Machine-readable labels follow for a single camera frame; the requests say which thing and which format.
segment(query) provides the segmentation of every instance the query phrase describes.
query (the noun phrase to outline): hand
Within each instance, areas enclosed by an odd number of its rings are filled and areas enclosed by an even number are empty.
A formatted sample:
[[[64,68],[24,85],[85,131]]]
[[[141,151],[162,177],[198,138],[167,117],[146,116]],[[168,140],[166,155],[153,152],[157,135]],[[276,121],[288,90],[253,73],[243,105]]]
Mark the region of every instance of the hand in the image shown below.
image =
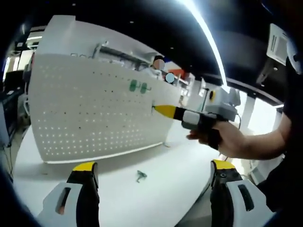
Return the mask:
[[[220,153],[227,157],[237,157],[244,147],[245,136],[242,132],[229,122],[217,122],[213,128],[219,131],[222,138],[222,142],[219,144]],[[198,131],[190,131],[187,138],[199,140],[201,144],[208,144],[207,135]]]

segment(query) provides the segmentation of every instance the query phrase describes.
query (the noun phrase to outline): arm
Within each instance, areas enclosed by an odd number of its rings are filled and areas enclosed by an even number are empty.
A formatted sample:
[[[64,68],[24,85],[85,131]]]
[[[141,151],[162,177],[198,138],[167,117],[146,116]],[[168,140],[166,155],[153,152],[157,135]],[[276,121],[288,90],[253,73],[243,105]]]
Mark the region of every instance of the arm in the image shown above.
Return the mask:
[[[281,155],[291,128],[290,119],[283,114],[278,129],[265,135],[246,136],[238,158],[272,159]]]

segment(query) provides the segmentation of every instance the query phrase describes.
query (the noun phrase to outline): white table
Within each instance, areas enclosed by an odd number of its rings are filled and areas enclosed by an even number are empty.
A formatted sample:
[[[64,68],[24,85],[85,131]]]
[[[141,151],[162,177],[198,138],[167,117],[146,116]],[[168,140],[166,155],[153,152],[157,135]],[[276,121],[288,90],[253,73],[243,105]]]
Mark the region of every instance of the white table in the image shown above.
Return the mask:
[[[218,152],[188,141],[174,122],[167,144],[98,162],[99,221],[102,227],[173,227],[198,198]],[[46,195],[65,182],[77,164],[46,164],[38,153],[32,128],[21,143],[14,187],[37,216]],[[137,170],[147,178],[137,183]]]

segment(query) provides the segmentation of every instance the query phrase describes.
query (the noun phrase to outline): black ceiling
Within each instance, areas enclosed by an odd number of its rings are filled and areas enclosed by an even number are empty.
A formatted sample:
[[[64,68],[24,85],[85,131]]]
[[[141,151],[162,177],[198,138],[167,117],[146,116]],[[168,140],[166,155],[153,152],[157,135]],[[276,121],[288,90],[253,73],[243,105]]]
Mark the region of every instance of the black ceiling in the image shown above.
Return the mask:
[[[273,105],[283,101],[285,70],[266,56],[269,24],[273,19],[262,5],[257,0],[194,0],[194,3],[213,34],[231,81],[229,86]],[[77,20],[116,30],[162,53],[197,79],[222,83],[206,36],[178,0],[47,3],[39,10],[33,26],[47,25],[54,14],[76,15]],[[262,74],[268,76],[263,86],[257,85]]]

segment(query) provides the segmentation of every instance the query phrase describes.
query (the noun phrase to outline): white pegboard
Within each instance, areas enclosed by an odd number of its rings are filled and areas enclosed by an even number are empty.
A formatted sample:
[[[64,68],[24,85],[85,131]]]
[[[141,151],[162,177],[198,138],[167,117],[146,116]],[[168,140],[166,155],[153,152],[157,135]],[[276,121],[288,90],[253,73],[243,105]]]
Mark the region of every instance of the white pegboard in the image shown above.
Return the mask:
[[[137,81],[135,91],[130,91],[132,80]],[[172,120],[153,111],[152,103],[177,105],[179,97],[179,88],[116,64],[37,55],[29,104],[41,158],[80,161],[160,144]]]

